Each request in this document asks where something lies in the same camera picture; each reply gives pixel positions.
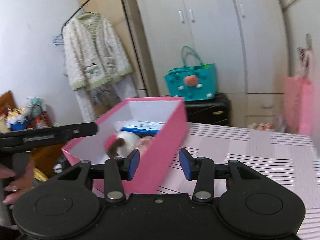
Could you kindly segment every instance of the cardigan sleeve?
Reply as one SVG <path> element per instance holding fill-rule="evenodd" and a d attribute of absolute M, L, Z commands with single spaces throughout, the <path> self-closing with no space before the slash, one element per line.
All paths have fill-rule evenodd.
<path fill-rule="evenodd" d="M 119 40 L 116 32 L 114 31 L 111 23 L 104 18 L 103 20 L 103 32 L 105 38 L 106 48 L 109 48 L 109 53 L 113 56 L 116 64 L 116 68 L 121 76 L 132 73 L 132 67 L 129 63 L 124 48 Z"/>
<path fill-rule="evenodd" d="M 83 72 L 81 45 L 76 35 L 73 22 L 69 22 L 63 30 L 66 70 L 70 86 L 73 90 L 86 87 L 87 81 Z"/>

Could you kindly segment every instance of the open box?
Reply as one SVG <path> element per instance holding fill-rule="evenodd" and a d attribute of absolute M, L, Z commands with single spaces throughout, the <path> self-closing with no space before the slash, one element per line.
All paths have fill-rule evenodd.
<path fill-rule="evenodd" d="M 165 123 L 141 156 L 133 180 L 122 181 L 126 194 L 156 194 L 188 132 L 183 98 L 126 99 L 96 121 L 99 130 L 95 136 L 73 139 L 62 151 L 71 165 L 81 160 L 89 160 L 92 164 L 104 163 L 108 159 L 105 143 L 117 132 L 115 124 L 129 120 Z M 103 192 L 103 180 L 95 180 L 93 187 Z"/>

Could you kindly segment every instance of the black metal rack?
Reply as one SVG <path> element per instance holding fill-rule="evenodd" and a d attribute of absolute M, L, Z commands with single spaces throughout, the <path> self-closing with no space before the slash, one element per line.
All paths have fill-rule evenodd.
<path fill-rule="evenodd" d="M 86 6 L 88 4 L 88 2 L 90 2 L 91 0 L 87 0 L 86 2 L 84 2 L 79 8 L 78 10 L 76 10 L 74 12 L 74 14 L 62 25 L 61 27 L 61 36 L 63 37 L 63 29 L 64 27 L 67 25 L 67 23 L 77 14 L 77 12 L 79 12 L 84 6 Z M 136 60 L 137 60 L 137 63 L 138 63 L 138 67 L 139 67 L 139 72 L 140 72 L 140 75 L 141 75 L 141 78 L 142 78 L 142 83 L 143 83 L 143 87 L 146 89 L 146 94 L 147 94 L 147 97 L 149 96 L 148 95 L 148 89 L 146 87 L 146 83 L 145 83 L 145 79 L 144 79 L 144 76 L 143 76 L 143 73 L 142 73 L 142 70 L 141 70 L 141 66 L 140 66 L 140 62 L 139 62 L 139 58 L 138 58 L 138 54 L 137 54 L 137 49 L 136 49 L 136 46 L 134 44 L 134 41 L 133 41 L 133 35 L 132 35 L 132 30 L 131 30 L 131 27 L 130 27 L 130 23 L 129 23 L 129 18 L 128 18 L 128 14 L 127 14 L 127 10 L 125 8 L 125 3 L 124 3 L 124 0 L 121 0 L 121 4 L 122 4 L 122 9 L 123 9 L 123 12 L 124 12 L 124 17 L 125 17 L 125 21 L 127 23 L 127 27 L 128 27 L 128 30 L 129 30 L 129 34 L 130 34 L 130 39 L 131 39 L 131 42 L 132 42 L 132 46 L 133 46 L 133 49 L 134 49 L 134 54 L 136 56 Z"/>

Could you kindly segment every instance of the striped tablecloth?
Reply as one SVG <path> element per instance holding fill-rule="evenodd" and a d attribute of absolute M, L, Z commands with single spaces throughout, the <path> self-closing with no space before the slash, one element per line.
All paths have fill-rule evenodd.
<path fill-rule="evenodd" d="M 320 239 L 320 161 L 310 137 L 190 123 L 181 147 L 215 163 L 227 164 L 228 160 L 237 159 L 293 191 L 306 206 L 298 236 L 303 240 Z M 178 151 L 158 192 L 192 195 L 195 183 L 185 179 Z M 225 180 L 216 180 L 215 197 L 225 191 Z"/>

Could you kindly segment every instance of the metal screw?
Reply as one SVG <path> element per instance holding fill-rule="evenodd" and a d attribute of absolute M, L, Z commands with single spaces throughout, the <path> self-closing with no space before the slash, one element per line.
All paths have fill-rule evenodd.
<path fill-rule="evenodd" d="M 109 199 L 120 199 L 123 197 L 123 193 L 120 191 L 111 191 L 107 194 Z"/>
<path fill-rule="evenodd" d="M 211 197 L 211 194 L 208 191 L 198 191 L 196 193 L 196 198 L 198 199 L 208 199 Z"/>

